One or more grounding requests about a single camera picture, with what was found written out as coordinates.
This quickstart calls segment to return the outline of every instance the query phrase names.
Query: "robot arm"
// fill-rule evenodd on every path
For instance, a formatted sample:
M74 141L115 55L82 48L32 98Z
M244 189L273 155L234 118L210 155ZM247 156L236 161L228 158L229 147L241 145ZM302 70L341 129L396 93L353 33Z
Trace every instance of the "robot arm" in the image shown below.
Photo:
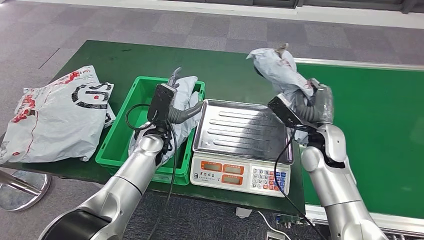
M202 104L178 110L172 107L177 90L174 71L168 84L156 86L147 120L137 129L136 147L125 163L93 196L53 220L38 240L121 240L124 230L168 151L171 123L182 123L202 109Z
M315 104L296 99L296 113L282 94L268 106L289 128L308 132L301 163L309 173L324 207L333 240L387 240L371 218L356 186L342 130L333 125L333 95L328 86L313 80Z

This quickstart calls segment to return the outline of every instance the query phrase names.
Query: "metal stand base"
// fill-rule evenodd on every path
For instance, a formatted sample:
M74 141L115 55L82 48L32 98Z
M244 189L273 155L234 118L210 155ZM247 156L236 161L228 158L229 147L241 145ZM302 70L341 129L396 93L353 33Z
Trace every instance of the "metal stand base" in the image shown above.
M34 196L6 184L0 185L0 208L6 211L23 211L36 204L49 189L51 176L28 171L16 171L12 176L36 187L40 194Z

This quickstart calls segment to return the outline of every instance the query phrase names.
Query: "white cable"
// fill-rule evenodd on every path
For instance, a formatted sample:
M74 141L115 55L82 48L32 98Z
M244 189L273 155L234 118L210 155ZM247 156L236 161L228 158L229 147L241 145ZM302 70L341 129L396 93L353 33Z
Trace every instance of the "white cable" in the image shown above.
M279 231L279 230L277 230L277 229L274 229L272 226L270 226L270 224L268 223L268 221L267 221L267 219L265 218L265 216L262 214L262 212L260 212L260 211L257 211L261 216L262 216L262 218L263 218L263 220L265 220L265 223L266 223L266 225L268 225L268 227L272 230L272 231L274 231L274 232L276 232L276 233L279 233L279 234L282 234L282 235L284 235L288 240L291 240L290 239L290 237L289 236L287 236L287 234L285 233L285 232L283 232L283 231Z

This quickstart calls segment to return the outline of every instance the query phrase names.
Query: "green plastic crate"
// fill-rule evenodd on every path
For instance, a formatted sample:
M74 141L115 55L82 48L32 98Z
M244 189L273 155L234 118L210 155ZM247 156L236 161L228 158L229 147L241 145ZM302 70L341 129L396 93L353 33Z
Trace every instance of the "green plastic crate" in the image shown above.
M139 76L128 92L125 101L119 110L116 120L107 134L95 161L106 168L111 175L114 175L128 158L128 146L133 130L125 122L125 114L128 109L135 104L150 104L155 93L156 85L166 83L168 79L159 77ZM205 96L205 83L197 81L194 85L194 91L199 92L199 101ZM137 107L129 115L129 122L134 126L140 126L147 121L147 107ZM195 135L193 129L187 140L177 150L178 163L175 170L174 184L187 185L190 182L190 159L192 157L192 144ZM165 165L157 169L152 181L160 183L171 183L172 172L174 169L173 156Z

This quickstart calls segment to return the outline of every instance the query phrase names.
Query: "stainless steel scale tray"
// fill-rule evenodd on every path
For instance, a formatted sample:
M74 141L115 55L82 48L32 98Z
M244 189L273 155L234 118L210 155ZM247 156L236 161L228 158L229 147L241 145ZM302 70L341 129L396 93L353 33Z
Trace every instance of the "stainless steel scale tray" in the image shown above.
M287 128L267 106L207 99L193 151L274 162L288 141ZM293 146L280 160L293 161Z

